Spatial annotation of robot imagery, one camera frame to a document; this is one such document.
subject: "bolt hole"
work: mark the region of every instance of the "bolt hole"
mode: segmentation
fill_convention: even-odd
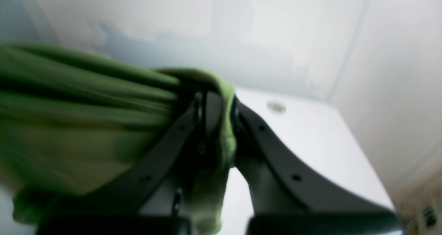
[[[302,178],[301,178],[300,175],[294,174],[294,175],[292,175],[292,180],[295,180],[295,181],[301,181]]]
[[[150,180],[152,180],[152,177],[150,175],[146,175],[139,178],[139,183],[148,183]]]

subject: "white surface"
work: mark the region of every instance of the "white surface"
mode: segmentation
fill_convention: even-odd
[[[393,209],[387,191],[339,112],[328,104],[238,87],[238,99],[260,115],[303,162],[333,183]],[[285,113],[267,104],[281,103]]]
[[[244,235],[253,205],[246,179],[237,168],[229,171],[224,203],[221,211],[222,229],[217,235]]]
[[[19,224],[12,219],[12,193],[0,181],[0,235],[32,235],[35,227]]]

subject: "black metal frame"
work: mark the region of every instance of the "black metal frame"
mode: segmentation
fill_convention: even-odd
[[[187,205],[201,167],[216,164],[222,101],[200,92],[136,165],[111,183],[63,203],[39,235],[192,234]],[[232,106],[235,164],[249,183],[255,217],[248,234],[385,234],[402,231],[395,213],[331,183],[295,156],[255,112]]]

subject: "black plastic part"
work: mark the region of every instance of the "black plastic part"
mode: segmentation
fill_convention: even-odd
[[[237,104],[240,113],[240,127],[245,129],[238,139],[238,143],[248,141],[248,145],[240,145],[237,150],[237,160],[248,154],[251,157],[261,158],[264,163],[261,163],[260,167],[267,167],[271,172],[273,180],[267,180],[266,182],[272,183],[272,188],[279,186],[283,189],[281,191],[285,191],[293,200],[299,202],[305,211],[310,213],[339,214],[390,211],[350,193],[318,174],[294,155],[259,115],[240,102]],[[259,177],[260,170],[262,169],[258,167],[253,177]],[[270,186],[263,186],[265,183],[261,179],[255,179],[259,184],[253,185],[250,184],[246,175],[245,177],[252,192],[262,193],[262,190],[270,188]],[[261,194],[262,200],[255,198],[254,206],[257,204],[256,202],[266,202],[273,198],[273,191],[269,191],[269,194],[271,195]]]
[[[185,218],[142,216],[62,216],[42,223],[37,235],[191,235]]]
[[[222,99],[214,92],[206,92],[202,99],[202,122],[197,128],[199,166],[214,168],[219,161],[218,153],[216,153],[216,140],[219,138],[221,125]]]
[[[193,131],[191,106],[156,146],[136,165],[112,182],[77,200],[64,203],[57,215],[134,215],[160,185]]]
[[[423,210],[423,217],[426,227],[434,227],[437,224],[437,218],[432,206],[428,206]]]
[[[237,138],[236,167],[247,180],[253,209],[259,214],[302,214],[308,212],[301,200],[281,184],[267,165],[267,161],[248,134],[239,124]]]
[[[255,216],[247,235],[402,235],[393,213]]]
[[[192,133],[172,169],[140,206],[138,215],[189,216],[191,191],[198,169],[196,141],[196,134]]]
[[[238,102],[239,100],[235,96],[232,102],[232,106],[230,107],[230,123],[232,125],[234,134],[240,133],[240,110],[238,109]],[[237,157],[234,156],[230,167],[234,168],[236,167],[236,164],[237,164]]]

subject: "green towel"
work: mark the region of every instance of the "green towel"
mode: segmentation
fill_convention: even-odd
[[[190,213],[200,234],[221,229],[235,138],[234,88],[194,68],[148,70],[38,43],[0,44],[0,172],[23,183],[14,219],[37,223],[66,197],[122,174],[155,145],[202,88],[223,98],[214,169],[199,172]]]

